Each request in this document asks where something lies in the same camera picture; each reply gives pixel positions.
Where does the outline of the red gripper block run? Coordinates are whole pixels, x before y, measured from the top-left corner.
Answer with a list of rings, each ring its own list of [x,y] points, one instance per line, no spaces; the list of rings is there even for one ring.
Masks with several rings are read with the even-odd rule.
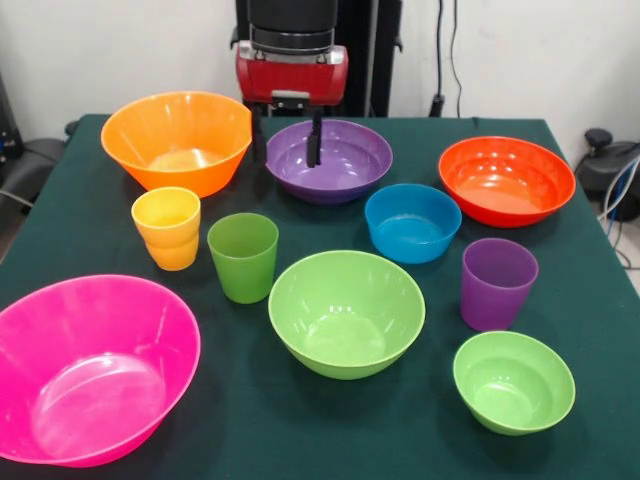
[[[321,164],[322,107],[335,106],[343,97],[349,57],[345,47],[332,47],[314,55],[284,55],[253,47],[238,47],[236,76],[242,97],[253,102],[251,109],[252,152],[255,163],[266,161],[266,140],[262,129],[261,104],[278,99],[301,99],[313,106],[311,131],[307,137],[306,162],[309,168]]]

